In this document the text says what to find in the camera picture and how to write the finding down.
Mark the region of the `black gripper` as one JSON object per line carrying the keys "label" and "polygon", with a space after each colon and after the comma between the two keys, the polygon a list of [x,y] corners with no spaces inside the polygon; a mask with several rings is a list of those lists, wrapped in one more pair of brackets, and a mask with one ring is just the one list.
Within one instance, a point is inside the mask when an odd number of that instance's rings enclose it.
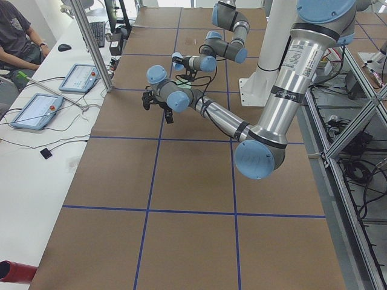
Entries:
{"label": "black gripper", "polygon": [[146,111],[150,110],[151,105],[159,105],[164,109],[164,118],[167,124],[172,124],[174,122],[173,112],[169,110],[167,103],[162,100],[153,90],[146,90],[141,97],[143,107]]}
{"label": "black gripper", "polygon": [[189,58],[184,57],[181,63],[174,63],[172,62],[172,67],[176,71],[181,71],[183,68],[186,70],[186,73],[184,75],[181,75],[183,79],[193,79],[194,78],[194,68],[189,63]]}

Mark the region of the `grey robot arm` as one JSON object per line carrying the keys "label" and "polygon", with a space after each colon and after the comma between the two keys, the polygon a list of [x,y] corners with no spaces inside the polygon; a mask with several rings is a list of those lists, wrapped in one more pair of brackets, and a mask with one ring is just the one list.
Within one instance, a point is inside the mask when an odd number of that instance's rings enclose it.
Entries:
{"label": "grey robot arm", "polygon": [[196,56],[172,54],[172,66],[176,71],[186,70],[187,80],[198,71],[211,73],[217,68],[217,57],[243,63],[247,57],[246,38],[250,31],[248,19],[236,9],[235,1],[218,1],[213,6],[212,24],[233,33],[230,41],[224,40],[217,31],[209,31]]}
{"label": "grey robot arm", "polygon": [[356,14],[369,1],[272,1],[257,66],[267,71],[267,101],[255,125],[239,118],[195,88],[184,88],[154,65],[147,70],[145,109],[158,105],[166,121],[192,108],[238,142],[234,162],[250,179],[268,177],[284,161],[286,134],[318,64],[329,48],[350,44]]}

